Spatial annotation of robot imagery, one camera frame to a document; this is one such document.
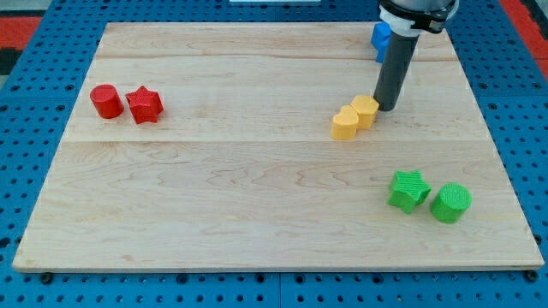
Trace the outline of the robot arm with white collar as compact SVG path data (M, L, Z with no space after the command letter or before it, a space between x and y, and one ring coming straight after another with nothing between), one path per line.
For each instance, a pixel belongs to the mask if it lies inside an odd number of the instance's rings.
M459 0L378 0L380 19L403 37L441 33L456 15L459 4Z

